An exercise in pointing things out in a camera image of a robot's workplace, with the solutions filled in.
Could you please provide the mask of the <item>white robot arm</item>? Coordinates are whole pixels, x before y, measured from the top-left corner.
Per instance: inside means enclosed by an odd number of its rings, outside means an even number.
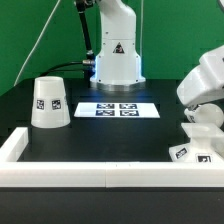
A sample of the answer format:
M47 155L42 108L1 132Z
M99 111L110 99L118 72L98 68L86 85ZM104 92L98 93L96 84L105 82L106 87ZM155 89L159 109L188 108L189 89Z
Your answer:
M129 91L145 85L141 57L136 52L136 14L122 0L74 0L82 24L93 88ZM94 54L85 18L93 5L100 9L101 50ZM177 88L180 102L187 108L224 98L224 45L204 53Z

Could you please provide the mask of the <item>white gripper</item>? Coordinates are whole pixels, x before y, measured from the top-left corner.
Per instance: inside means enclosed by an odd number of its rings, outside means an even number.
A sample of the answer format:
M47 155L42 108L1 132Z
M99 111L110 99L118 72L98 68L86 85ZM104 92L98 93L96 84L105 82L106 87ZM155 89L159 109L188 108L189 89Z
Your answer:
M177 96L187 108L224 98L224 45L200 57L178 86Z

